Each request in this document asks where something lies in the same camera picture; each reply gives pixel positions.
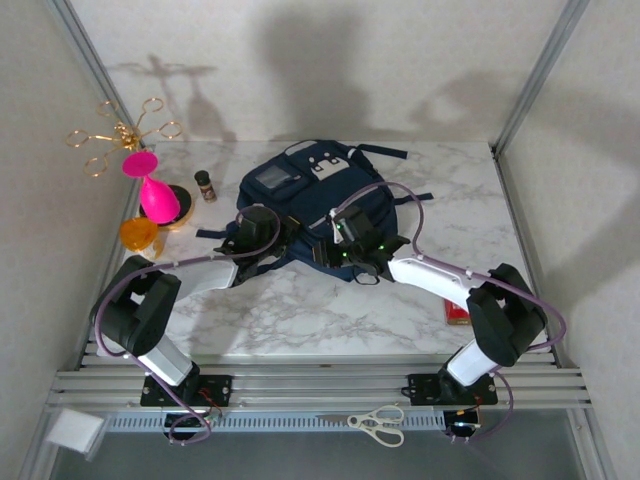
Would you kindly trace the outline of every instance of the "black jar lid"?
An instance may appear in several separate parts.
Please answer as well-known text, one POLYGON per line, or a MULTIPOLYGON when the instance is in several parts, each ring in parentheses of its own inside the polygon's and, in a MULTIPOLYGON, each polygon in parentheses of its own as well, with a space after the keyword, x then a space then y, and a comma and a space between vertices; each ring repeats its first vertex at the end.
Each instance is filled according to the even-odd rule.
POLYGON ((211 180, 209 179, 209 172, 207 172, 206 170, 200 170, 196 172, 193 178, 196 179, 196 183, 201 187, 204 187, 211 183, 211 180))

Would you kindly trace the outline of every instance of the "backpack strap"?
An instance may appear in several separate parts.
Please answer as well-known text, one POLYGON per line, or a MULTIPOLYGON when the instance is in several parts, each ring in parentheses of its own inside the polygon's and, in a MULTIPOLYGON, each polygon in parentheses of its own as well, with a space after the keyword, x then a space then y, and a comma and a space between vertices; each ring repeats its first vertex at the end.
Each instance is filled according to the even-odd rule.
POLYGON ((240 227, 236 222, 229 222, 224 230, 206 230, 204 228, 198 229, 196 237, 198 238, 212 238, 214 240, 222 240, 227 238, 232 233, 238 231, 240 227))
POLYGON ((256 276, 262 275, 263 273, 266 273, 270 270, 276 270, 280 267, 284 267, 286 264, 290 263, 292 260, 293 259, 289 258, 289 256, 285 254, 275 262, 268 263, 266 265, 260 265, 256 270, 256 276))
MULTIPOLYGON (((424 200, 433 200, 432 193, 421 193, 420 195, 416 195, 416 197, 418 197, 418 200, 420 200, 421 202, 424 200)), ((411 195, 407 195, 406 197, 394 198, 393 204, 396 206, 404 205, 405 203, 408 203, 411 201, 413 201, 413 198, 411 197, 411 195)))
POLYGON ((369 145, 367 143, 361 143, 356 148, 363 152, 377 153, 379 155, 386 155, 387 157, 401 158, 403 160, 406 160, 407 157, 409 156, 409 152, 405 150, 397 150, 395 148, 380 147, 378 145, 369 145))

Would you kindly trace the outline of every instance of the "white scissors handle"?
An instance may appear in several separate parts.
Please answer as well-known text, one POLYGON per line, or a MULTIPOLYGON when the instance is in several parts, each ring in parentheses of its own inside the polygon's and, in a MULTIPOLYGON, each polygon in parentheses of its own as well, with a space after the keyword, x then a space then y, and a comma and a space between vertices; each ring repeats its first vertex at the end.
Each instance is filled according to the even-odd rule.
POLYGON ((397 407, 396 405, 385 405, 376 410, 373 410, 372 412, 365 413, 364 415, 351 415, 347 419, 347 423, 349 424, 350 427, 357 428, 359 430, 362 430, 363 432, 368 433, 378 443, 384 445, 385 447, 395 448, 395 447, 399 447, 404 443, 404 433, 402 433, 402 431, 398 430, 397 428, 385 427, 384 424, 391 423, 391 424, 397 425, 402 423, 403 420, 404 420, 404 411, 400 407, 397 407), (381 417, 378 415, 378 413, 380 412, 389 412, 391 410, 395 410, 399 412, 400 416, 388 418, 388 417, 381 417), (377 425, 372 425, 372 426, 366 425, 365 423, 363 423, 366 420, 375 422, 377 425), (384 439, 382 439, 379 433, 385 433, 387 435, 396 436, 399 438, 399 440, 395 443, 389 443, 384 439))
POLYGON ((395 448, 395 447, 399 447, 404 443, 404 433, 402 433, 402 431, 398 430, 397 428, 384 427, 381 425, 369 427, 368 425, 364 425, 364 424, 360 425, 360 427, 358 428, 363 432, 367 432, 369 435, 375 438, 375 440, 378 443, 380 443, 381 445, 384 445, 385 447, 395 448), (385 433, 387 435, 393 435, 395 437, 398 437, 398 441, 395 443, 389 443, 383 440, 382 437, 380 437, 379 435, 380 433, 385 433))
POLYGON ((397 405, 384 405, 380 408, 376 408, 372 412, 365 413, 364 415, 356 415, 356 417, 361 417, 360 418, 361 420, 373 420, 378 425, 382 425, 383 423, 400 424, 404 420, 404 410, 402 410, 397 405), (398 412, 400 416, 381 417, 380 415, 378 415, 379 413, 382 413, 382 412, 390 413, 392 411, 398 412))

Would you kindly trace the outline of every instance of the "backpack pocket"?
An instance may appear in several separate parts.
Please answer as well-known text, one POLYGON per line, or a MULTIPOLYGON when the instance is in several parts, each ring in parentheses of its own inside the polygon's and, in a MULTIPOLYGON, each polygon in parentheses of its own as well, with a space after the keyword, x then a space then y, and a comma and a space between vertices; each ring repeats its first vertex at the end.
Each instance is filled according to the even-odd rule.
MULTIPOLYGON (((301 191, 290 202, 291 213, 305 229, 318 237, 331 235, 331 226, 323 221, 329 210, 339 206, 353 192, 371 185, 372 178, 359 168, 346 168, 301 191)), ((376 225, 393 208, 393 202, 380 187, 353 202, 376 225)))
POLYGON ((274 159, 246 178, 249 185, 276 202, 289 200, 305 189, 311 179, 284 159, 274 159))

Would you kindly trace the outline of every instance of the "cable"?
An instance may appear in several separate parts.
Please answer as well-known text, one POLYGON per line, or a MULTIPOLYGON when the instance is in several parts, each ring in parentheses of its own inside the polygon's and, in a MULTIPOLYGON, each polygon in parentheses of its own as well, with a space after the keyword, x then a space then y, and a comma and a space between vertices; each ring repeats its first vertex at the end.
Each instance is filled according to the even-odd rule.
MULTIPOLYGON (((420 213, 420 218, 419 218, 419 221, 418 221, 418 228, 416 229, 416 233, 413 235, 413 238, 411 239, 411 246, 413 247, 414 253, 419 258, 421 258, 421 259, 424 258, 424 259, 428 260, 433 265, 435 265, 435 266, 437 266, 439 268, 442 268, 444 270, 448 270, 448 271, 456 273, 458 275, 468 276, 469 272, 468 272, 467 269, 460 268, 460 267, 458 267, 456 265, 452 265, 450 263, 443 262, 441 260, 436 260, 435 258, 429 257, 428 255, 425 255, 424 252, 422 252, 422 250, 420 250, 420 247, 418 247, 418 238, 420 237, 420 234, 422 233, 422 228, 424 226, 424 208, 422 207, 422 202, 420 202, 420 199, 418 198, 418 196, 415 193, 413 193, 409 188, 405 187, 404 185, 402 185, 400 183, 396 183, 396 182, 377 182, 377 183, 373 183, 373 184, 371 184, 371 185, 369 185, 367 187, 364 187, 364 188, 358 190, 353 195, 351 195, 344 202, 342 202, 338 206, 338 208, 336 208, 336 213, 339 213, 342 210, 344 210, 345 208, 347 208, 355 200, 357 200, 358 198, 361 198, 364 193, 369 192, 371 190, 374 190, 375 188, 378 188, 380 186, 398 187, 398 188, 404 190, 405 192, 407 192, 409 194, 409 196, 411 197, 411 199, 414 202, 416 202, 416 205, 418 206, 418 211, 420 213)), ((471 278, 475 278, 476 280, 482 280, 483 282, 493 283, 494 285, 496 285, 496 286, 498 286, 500 288, 503 288, 504 290, 507 290, 507 291, 509 291, 509 292, 511 292, 511 293, 513 293, 515 295, 518 295, 518 296, 524 298, 525 300, 528 300, 531 303, 533 303, 535 305, 538 305, 539 307, 551 312, 558 319, 558 323, 560 324, 560 331, 558 332, 558 334, 554 338, 549 339, 546 342, 542 342, 542 343, 539 343, 539 344, 536 344, 536 345, 531 345, 529 348, 527 348, 527 352, 555 345, 556 343, 560 342, 562 340, 562 338, 565 336, 565 334, 567 333, 567 322, 565 321, 565 319, 562 316, 562 314, 553 305, 550 305, 549 303, 545 302, 544 300, 541 300, 541 299, 537 298, 536 296, 531 295, 530 293, 525 292, 523 290, 520 290, 519 288, 514 287, 513 285, 509 285, 508 283, 505 283, 505 282, 503 282, 501 280, 497 280, 497 279, 495 279, 493 277, 489 277, 487 275, 482 275, 482 274, 476 273, 476 272, 470 272, 470 273, 471 273, 471 278)), ((493 435, 494 433, 498 432, 500 429, 502 429, 502 427, 504 427, 504 425, 507 423, 507 421, 511 417, 511 414, 513 413, 513 391, 511 390, 511 386, 507 382, 507 379, 504 377, 504 375, 502 375, 500 372, 498 372, 499 369, 500 369, 500 365, 497 365, 489 373, 497 376, 498 378, 500 378, 500 380, 502 380, 502 383, 504 383, 504 386, 507 388, 507 393, 509 394, 509 410, 507 411, 507 414, 504 416, 504 418, 500 421, 500 423, 498 423, 498 425, 496 425, 494 428, 492 428, 488 432, 481 433, 481 434, 479 434, 479 435, 477 435, 475 437, 472 437, 473 441, 477 441, 477 440, 481 440, 483 438, 487 438, 487 437, 493 435)))
POLYGON ((531 345, 529 348, 527 348, 527 352, 530 352, 532 350, 537 350, 540 348, 545 348, 545 347, 550 347, 552 345, 555 345, 556 343, 560 342, 562 340, 562 338, 565 336, 565 334, 567 333, 567 322, 565 321, 564 317, 562 316, 562 314, 553 306, 550 305, 549 303, 545 302, 544 300, 541 300, 540 298, 531 295, 530 293, 527 293, 523 290, 520 290, 517 287, 514 287, 513 285, 509 285, 508 283, 505 283, 501 280, 495 279, 493 277, 489 277, 487 275, 482 275, 481 273, 476 273, 476 272, 469 272, 467 269, 464 268, 460 268, 456 265, 452 265, 450 263, 444 262, 442 260, 437 260, 435 258, 432 258, 428 255, 426 255, 424 252, 422 252, 422 250, 420 250, 420 247, 418 247, 418 237, 420 237, 420 234, 422 233, 422 228, 424 226, 424 208, 422 207, 422 202, 420 201, 420 199, 418 198, 418 196, 413 193, 409 188, 405 187, 404 185, 400 184, 400 183, 396 183, 396 182, 377 182, 377 183, 372 183, 371 185, 368 185, 364 188, 361 188, 360 190, 358 190, 356 193, 354 193, 353 195, 351 195, 349 198, 347 198, 344 202, 342 202, 338 208, 336 208, 336 213, 339 213, 341 211, 343 211, 345 208, 347 208, 349 205, 351 205, 354 201, 356 201, 357 199, 361 198, 362 195, 364 193, 367 193, 371 190, 374 190, 378 187, 381 186, 388 186, 388 187, 398 187, 402 190, 404 190, 405 192, 407 192, 409 194, 409 196, 411 197, 411 199, 416 202, 416 205, 418 206, 418 211, 420 214, 420 219, 418 221, 418 228, 416 229, 416 233, 413 235, 413 238, 411 239, 411 246, 413 247, 413 251, 415 252, 416 255, 418 255, 418 257, 420 258, 424 258, 426 260, 428 260, 429 262, 431 262, 434 266, 442 268, 444 270, 447 270, 449 272, 453 272, 456 273, 458 275, 462 275, 462 276, 468 276, 469 273, 471 273, 471 278, 475 278, 476 280, 482 280, 483 282, 489 282, 489 283, 493 283, 494 285, 507 290, 508 292, 511 292, 515 295, 518 295, 519 297, 524 298, 525 300, 530 301, 531 303, 538 305, 539 307, 543 308, 544 310, 547 310, 549 312, 551 312, 558 320, 558 323, 560 324, 560 331, 558 332, 558 334, 552 338, 549 339, 546 342, 542 342, 542 343, 538 343, 536 345, 531 345))
MULTIPOLYGON (((257 250, 251 251, 251 252, 247 252, 247 253, 235 253, 232 255, 219 255, 216 257, 211 257, 209 255, 205 255, 202 257, 195 257, 195 258, 190 258, 187 260, 181 260, 179 262, 172 262, 172 263, 163 263, 160 265, 151 265, 149 267, 145 267, 145 268, 141 268, 140 270, 137 270, 135 272, 130 273, 129 275, 127 275, 126 277, 124 277, 122 280, 120 280, 104 297, 104 299, 102 300, 102 303, 100 304, 100 306, 98 307, 98 311, 96 312, 96 317, 95 317, 95 322, 94 322, 94 332, 95 332, 95 336, 96 336, 96 342, 98 343, 98 346, 104 350, 104 352, 110 356, 110 357, 121 357, 123 355, 125 355, 127 352, 125 350, 121 351, 121 352, 114 352, 112 350, 110 350, 106 344, 104 343, 104 339, 102 338, 102 321, 104 319, 104 312, 107 308, 107 305, 109 304, 109 302, 111 302, 111 300, 113 300, 113 298, 120 293, 120 291, 125 288, 133 279, 137 278, 137 277, 142 277, 143 275, 146 275, 148 273, 151 272, 155 272, 158 270, 172 270, 175 268, 180 268, 180 267, 186 267, 189 265, 195 265, 198 263, 204 263, 204 262, 211 262, 211 261, 217 261, 217 260, 233 260, 233 259, 237 259, 237 258, 247 258, 247 257, 252 257, 255 255, 260 255, 261 253, 267 251, 269 248, 271 248, 273 246, 273 244, 276 242, 276 240, 278 239, 278 237, 280 236, 280 229, 281 229, 281 222, 280 222, 280 217, 278 217, 278 215, 271 210, 270 208, 264 207, 262 205, 252 205, 246 208, 243 208, 242 210, 240 210, 240 212, 238 212, 238 215, 240 215, 242 212, 245 212, 248 209, 251 208, 264 208, 266 210, 268 210, 269 212, 271 212, 273 214, 273 216, 276 219, 276 232, 273 235, 273 238, 269 241, 269 243, 267 243, 265 246, 258 248, 257 250)), ((141 367, 145 372, 147 372, 151 378, 153 378, 158 385, 160 385, 162 387, 162 389, 167 393, 167 395, 169 395, 171 397, 171 399, 176 402, 178 405, 180 405, 182 408, 184 408, 185 410, 187 410, 187 414, 180 417, 178 420, 176 420, 175 422, 173 422, 173 424, 171 425, 171 428, 169 430, 169 441, 170 442, 174 442, 175 439, 173 437, 173 433, 174 430, 176 428, 177 425, 179 425, 180 423, 184 422, 185 420, 187 420, 188 418, 197 418, 200 423, 202 424, 203 427, 206 428, 205 433, 203 435, 200 436, 195 436, 192 437, 188 440, 180 440, 181 445, 189 445, 192 443, 197 443, 197 442, 201 442, 202 440, 205 440, 209 437, 209 435, 211 435, 211 425, 209 424, 209 422, 207 422, 204 417, 202 415, 200 415, 199 413, 197 413, 194 409, 192 409, 189 405, 187 405, 186 402, 184 402, 180 397, 178 397, 175 392, 171 389, 171 387, 169 385, 167 385, 167 383, 162 380, 160 377, 158 377, 154 372, 152 372, 149 368, 147 368, 146 365, 144 365, 137 357, 131 355, 131 358, 133 358, 134 363, 136 363, 139 367, 141 367)))
POLYGON ((482 432, 474 435, 469 439, 469 441, 477 442, 478 440, 489 438, 491 435, 498 433, 502 429, 502 427, 504 427, 505 424, 509 421, 509 418, 511 418, 511 415, 513 414, 513 390, 511 390, 511 385, 509 385, 507 379, 504 378, 504 375, 502 375, 500 372, 494 372, 494 375, 498 377, 502 381, 502 383, 504 383, 504 386, 507 389, 507 394, 509 395, 509 410, 507 410, 507 414, 502 417, 502 420, 500 420, 500 422, 495 427, 487 432, 482 432))

